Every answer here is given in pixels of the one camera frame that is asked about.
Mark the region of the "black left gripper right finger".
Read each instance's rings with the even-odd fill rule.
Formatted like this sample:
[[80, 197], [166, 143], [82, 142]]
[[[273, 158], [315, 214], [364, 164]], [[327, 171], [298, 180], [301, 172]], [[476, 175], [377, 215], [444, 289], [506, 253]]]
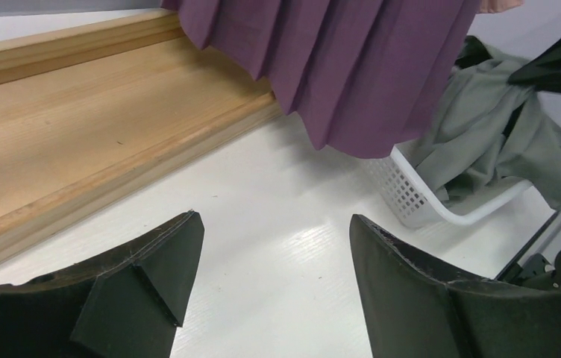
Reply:
[[561, 288], [481, 277], [365, 216], [349, 235], [373, 357], [561, 357]]

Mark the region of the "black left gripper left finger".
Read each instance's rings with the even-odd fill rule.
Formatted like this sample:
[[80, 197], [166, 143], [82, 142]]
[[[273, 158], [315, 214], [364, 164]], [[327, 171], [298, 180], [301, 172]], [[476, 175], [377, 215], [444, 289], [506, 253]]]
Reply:
[[0, 285], [0, 357], [168, 357], [204, 240], [199, 213], [61, 270]]

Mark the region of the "grey green skirt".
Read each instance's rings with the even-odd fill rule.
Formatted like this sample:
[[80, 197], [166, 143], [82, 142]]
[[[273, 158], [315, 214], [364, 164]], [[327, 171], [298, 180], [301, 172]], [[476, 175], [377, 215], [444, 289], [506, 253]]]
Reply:
[[410, 162], [449, 204], [504, 178], [530, 181], [561, 211], [561, 127], [534, 89], [509, 84], [526, 63], [466, 37], [429, 131]]

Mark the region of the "pink pleated skirt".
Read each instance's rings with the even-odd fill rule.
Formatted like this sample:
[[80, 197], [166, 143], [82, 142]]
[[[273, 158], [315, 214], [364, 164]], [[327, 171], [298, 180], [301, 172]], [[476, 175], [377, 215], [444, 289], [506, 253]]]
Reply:
[[524, 4], [524, 0], [481, 0], [478, 13], [502, 13]]

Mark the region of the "purple skirt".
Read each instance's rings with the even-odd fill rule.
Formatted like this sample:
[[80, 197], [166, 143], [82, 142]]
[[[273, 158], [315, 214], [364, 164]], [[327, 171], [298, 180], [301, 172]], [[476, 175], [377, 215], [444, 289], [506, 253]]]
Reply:
[[363, 159], [421, 136], [477, 14], [463, 0], [177, 0], [199, 48], [269, 81], [314, 148]]

